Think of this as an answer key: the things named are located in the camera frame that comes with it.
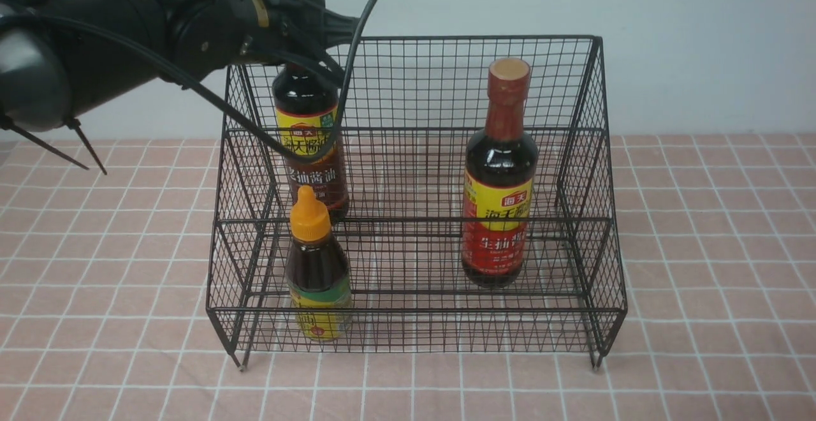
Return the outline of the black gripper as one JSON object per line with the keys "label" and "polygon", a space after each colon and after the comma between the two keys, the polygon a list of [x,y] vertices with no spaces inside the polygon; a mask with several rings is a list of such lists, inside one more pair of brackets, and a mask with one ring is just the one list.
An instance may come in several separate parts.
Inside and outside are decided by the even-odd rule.
{"label": "black gripper", "polygon": [[344,77],[329,49],[352,43],[360,20],[326,8],[324,0],[225,0],[228,30],[241,38],[233,63],[293,63],[321,77]]}

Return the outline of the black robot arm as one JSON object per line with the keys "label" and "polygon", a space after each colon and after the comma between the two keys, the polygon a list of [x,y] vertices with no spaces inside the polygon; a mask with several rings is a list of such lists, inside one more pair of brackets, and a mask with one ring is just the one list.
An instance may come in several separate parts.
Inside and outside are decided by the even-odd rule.
{"label": "black robot arm", "polygon": [[50,131],[152,79],[175,78],[125,38],[196,82],[232,64],[327,63],[356,17],[324,0],[2,0],[2,122]]}

